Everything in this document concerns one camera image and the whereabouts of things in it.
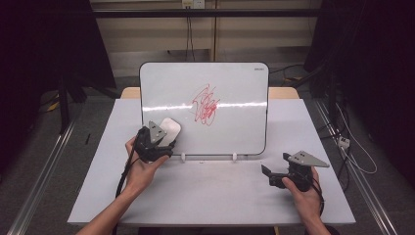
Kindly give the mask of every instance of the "black handheld controller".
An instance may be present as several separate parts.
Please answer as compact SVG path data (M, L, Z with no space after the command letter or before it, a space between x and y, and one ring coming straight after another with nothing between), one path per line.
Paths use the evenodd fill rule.
M288 160L290 156L291 155L287 153L283 154L284 160L289 163L288 173L273 173L265 165L261 166L262 173L268 176L270 186L276 186L284 189L286 186L284 185L282 179L283 177L288 177L296 184L300 191L306 192L311 187L313 180L311 166L290 162Z

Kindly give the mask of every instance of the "whiteboard frame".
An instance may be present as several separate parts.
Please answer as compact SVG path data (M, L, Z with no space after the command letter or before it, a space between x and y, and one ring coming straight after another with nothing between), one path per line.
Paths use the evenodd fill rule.
M253 138L253 137L251 137L251 139L249 139L250 141L248 141L249 143L250 142L254 142L254 147L253 147L253 151L247 151L247 150L243 150L243 151L229 151L228 149L227 150L220 150L221 148L228 148L226 145L223 145L223 146L225 146L225 147L223 147L223 146L220 146L219 148L217 147L217 145L218 145L218 143L217 143L217 141L216 141L216 143L214 143L214 144L211 144L211 143L209 143L209 145L210 146L212 146L211 147L211 149L214 149L213 150L213 152L211 153L211 152L209 152L208 150L207 150L207 152L203 152L203 151L206 151L206 149L209 149L209 148L204 148L204 147L202 147L202 150L200 151L200 150L196 150L196 151L194 151L194 152L190 152L190 153L186 153L186 150L185 151L182 151L181 149L180 149L180 147L179 148L177 148L177 145L176 145L176 148L175 148L175 151L174 151L174 153L173 153L173 155L175 155L175 156L177 156L177 155L182 155L182 154L185 154L186 156L192 156L192 160L231 160L230 158L223 158L224 156L233 156L233 155L237 155L237 156L258 156L258 158L256 158L256 159L260 159L260 154L261 153L263 153L264 151L265 151L265 149L266 149L266 131L267 131L267 119L268 119L268 92L269 92L269 89L268 89L268 87L269 87L269 67L267 66L267 64L266 63L212 63L212 62L203 62L203 63L181 63L181 62L177 62L177 63L172 63L172 62L148 62L148 63L145 63L145 64L143 64L141 67L140 67L140 72L139 72L139 81L140 81L140 87L141 87L141 99L140 99L140 102L141 102L141 118L142 118L142 124L143 125L147 125L147 123L145 123L146 121L148 122L148 120L152 120L152 121L154 121L155 123L158 123L158 122L160 122L163 118L173 118L174 119L174 117L166 117L166 116L164 116L164 117L161 117L161 119L156 119L156 118L151 118L151 117L149 117L148 119L146 119L146 117L145 117L145 113L146 112L144 112L144 108L145 108L145 104L143 104L143 100L146 100L146 99L148 99L148 95L146 95L146 93L147 93L147 90L146 90L146 86L148 86L148 84L145 84L145 86L143 87L143 77L142 77L142 68L143 67L145 67L146 65L151 65L151 64L156 64L156 65L160 65L161 67L162 66L172 66L172 65L177 65L177 66L185 66L185 67L191 67L191 66L193 66L193 65L197 65L197 67L200 69L200 66L203 66L203 64L206 64L207 65L207 67L208 68L210 68L212 65L218 65L219 67L221 67L221 66L229 66L231 69L233 69L233 70L235 70L235 68L239 68L240 66L243 66L243 67L245 67L246 65L250 65L250 66L252 66L252 68L253 69L255 69L255 66L258 66L260 69L265 69L265 71L266 71L266 76L259 76L259 77L255 77L255 79L262 79L262 80L260 80L259 81L259 86L258 86L258 88L257 89L261 89L261 87L262 86L264 86L263 87L263 92L262 92L262 90L260 90L259 92L257 92L258 90L255 90L257 93L259 93L259 97L260 97L260 104L263 104L263 103L265 103L266 105L259 105L259 107L257 108L258 110L259 110L259 112L255 112L255 114L257 114L259 117L260 117L260 119L261 119L261 121L263 121L263 122L261 122L259 125L261 126L261 128L260 129L258 129L258 132L256 132L255 134L256 134L256 136L260 136L260 140L259 140L259 142L262 140L262 136L263 136L263 142L260 142L260 144L258 144L257 142L257 139L258 138ZM243 82L240 78L238 79L238 80L236 80L236 79L229 79L228 81L225 81L224 83L227 83L227 82L235 82L235 84L236 83L241 83L241 82ZM235 129L240 129L241 128L241 126L242 127L245 127L245 126L247 126L247 124L246 124L246 121L245 120L240 120L239 121L239 123L240 124L234 124L233 125L233 127L235 128ZM246 131L246 132L244 132L244 133L252 133L252 129L249 129L249 131ZM180 140L180 137L181 137L181 135L180 135L180 133L179 133L179 135L178 135L178 142L179 143L181 143L181 140ZM188 136L186 136L185 137L186 139L186 141L188 141L189 139L191 139L191 140L194 140L194 139L192 139L192 138L189 138ZM231 147L231 148L233 148L233 149L236 149L236 148L238 148L239 146L244 146L244 144L245 143L247 143L247 141L244 141L244 143L237 143L237 144L233 144L232 146L237 146L237 147Z

